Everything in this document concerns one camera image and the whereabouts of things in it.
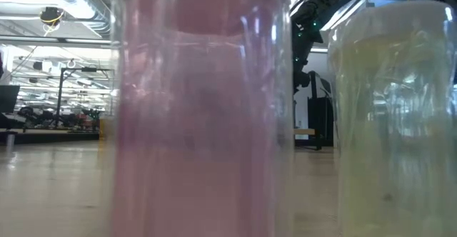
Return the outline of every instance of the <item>wooden floor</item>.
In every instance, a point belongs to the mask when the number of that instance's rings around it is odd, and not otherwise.
[[[96,141],[0,150],[0,236],[106,236],[98,150]],[[296,153],[294,237],[338,237],[334,165],[332,150]]]

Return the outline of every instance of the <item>ceiling light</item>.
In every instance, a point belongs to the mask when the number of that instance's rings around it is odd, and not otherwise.
[[[52,62],[51,61],[48,61],[48,60],[43,61],[41,65],[43,67],[42,68],[43,71],[51,73],[51,69],[52,69]]]
[[[45,98],[47,98],[46,94],[34,94],[34,95],[36,95],[35,99],[45,99]]]
[[[80,78],[81,76],[78,75],[78,74],[75,74],[75,73],[70,73],[68,71],[65,71],[65,76],[68,76],[68,77],[74,77],[74,78]]]
[[[45,87],[45,86],[21,86],[21,89],[28,89],[28,90],[45,90],[45,91],[59,91],[59,87]],[[87,89],[87,88],[66,88],[63,87],[62,91],[70,92],[70,91],[86,91],[88,93],[93,94],[110,94],[111,90],[106,89]]]
[[[108,86],[105,86],[103,84],[99,84],[99,83],[96,83],[96,82],[93,82],[93,84],[97,85],[97,86],[100,86],[100,87],[103,87],[105,89],[109,89]]]
[[[110,94],[111,94],[112,96],[118,96],[119,90],[118,90],[118,89],[114,89]]]
[[[90,80],[78,79],[78,80],[76,80],[76,81],[79,82],[79,83],[81,83],[81,84],[92,85],[92,81],[90,81]]]
[[[85,44],[85,43],[91,43],[91,44],[106,44],[106,45],[111,45],[110,40],[103,40],[103,39],[71,39],[67,38],[66,41],[68,42],[74,42],[78,44]]]
[[[314,53],[327,53],[328,49],[327,48],[311,48],[311,52],[314,52]]]
[[[65,98],[77,98],[78,95],[77,94],[62,94],[62,97],[65,97]]]
[[[2,36],[1,37],[1,40],[2,41],[28,41],[28,42],[32,42],[32,41],[45,41],[45,42],[55,42],[55,43],[59,43],[59,39],[58,38],[52,38],[52,37],[40,37],[40,36]]]

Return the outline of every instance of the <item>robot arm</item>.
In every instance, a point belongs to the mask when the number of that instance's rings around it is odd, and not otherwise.
[[[320,29],[331,17],[351,0],[308,0],[305,1],[292,16],[292,52],[293,52],[293,89],[307,87],[310,79],[302,72],[308,63],[307,58],[315,42],[323,43]],[[457,0],[438,0],[446,2],[454,9]]]

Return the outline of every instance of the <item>ductwork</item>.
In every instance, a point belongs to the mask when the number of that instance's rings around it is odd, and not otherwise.
[[[62,0],[67,4],[64,9],[78,19],[92,21],[83,24],[94,30],[104,39],[109,39],[111,31],[111,12],[102,0]]]

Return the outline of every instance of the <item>black monitor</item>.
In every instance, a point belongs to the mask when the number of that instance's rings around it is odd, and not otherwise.
[[[0,113],[13,113],[20,86],[0,86]]]

